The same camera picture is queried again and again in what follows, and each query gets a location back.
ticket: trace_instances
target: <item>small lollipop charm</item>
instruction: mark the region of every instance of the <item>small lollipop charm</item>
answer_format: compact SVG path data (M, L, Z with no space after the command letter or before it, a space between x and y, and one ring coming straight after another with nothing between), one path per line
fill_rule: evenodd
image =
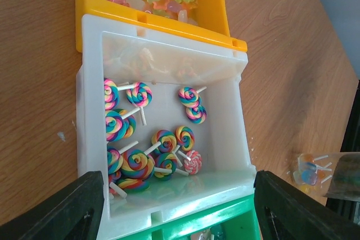
M184 160L185 170L189 174L197 174L203 165L203 160L201 158L201 155L199 154L199 152L195 150L191 150L187 152L186 155L190 158L190 161Z
M171 173L155 172L154 176L162 181L171 179L173 173L182 174L188 176L189 173L180 169L177 169L176 158L172 153L163 153L155 160L156 167L171 170Z
M105 109L111 110L120 102L118 89L112 80L106 78L103 79L103 89L105 94Z
M139 149L128 150L123 153L121 173L132 179L146 180L154 173L154 163Z
M148 181L130 178L119 179L118 181L116 181L116 185L118 185L119 188L127 192L145 191L150 186Z
M114 111L119 113L122 117L128 112L127 110L124 109L115 109ZM135 117L131 115L123 120L128 127L123 138L129 138L131 135L133 135L136 129Z
M186 108L186 116L194 124L201 124L206 119L206 109L202 105L196 108Z
M195 90L191 87L183 87L179 90L178 96L180 102L188 108L195 108L201 105L201 97L199 93L205 90L206 87Z
M156 155L172 152L176 147L176 137L174 133L166 129L161 129L152 136L151 143L155 144L157 142L161 144L154 150Z
M115 111L105 111L105 125L108 142L122 139L128 129L123 118Z
M135 107L140 107L142 124L146 126L146 119L143 108L152 100L152 92L150 87L141 82L134 83L133 89L126 90L126 98Z

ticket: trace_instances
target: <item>polymer clay lollipop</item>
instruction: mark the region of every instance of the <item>polymer clay lollipop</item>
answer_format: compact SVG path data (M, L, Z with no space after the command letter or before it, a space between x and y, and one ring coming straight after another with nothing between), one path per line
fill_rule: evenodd
M113 110L105 111L106 140L114 142L124 138L129 125L124 119L135 114L138 110L139 108L135 108L123 115Z
M126 90L126 98L135 107L140 108L141 121L146 126L145 113L143 108L150 104L152 100L152 91L150 87L142 82L134 83L134 88Z
M198 90L195 90L191 87L183 87L179 90L178 97L180 102L188 108L195 108L201 105L201 97L199 93L204 91L206 87L202 87Z
M171 173L158 173L155 172L154 176L162 181L170 180L174 173L188 176L189 173L180 169L177 169L177 160L172 153L163 153L155 160L155 165L159 168L170 169Z
M128 84L128 85L122 85L120 87L117 87L116 84L108 79L103 79L103 89L104 89L104 95L105 95L105 110L111 110L115 108L119 102L119 91L126 90L126 89L132 89L135 85Z
M197 174L201 167L203 166L203 160L199 152L195 150L190 150L186 153L186 156L190 158L190 161L184 160L185 170L189 174Z
M183 158L190 161L191 159L185 155L183 152L178 151L178 149L181 147L181 149L185 152L188 152L193 149L195 144L195 136L192 130L187 126L179 126L175 131L175 137L177 141L177 146L174 150L174 153L179 153Z

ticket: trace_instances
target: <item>wooden table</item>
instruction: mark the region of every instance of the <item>wooden table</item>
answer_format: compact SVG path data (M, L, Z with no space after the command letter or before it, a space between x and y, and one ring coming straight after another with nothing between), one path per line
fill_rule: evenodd
M74 0L1 0L0 224L77 177ZM339 151L357 78L319 0L227 0L253 163Z

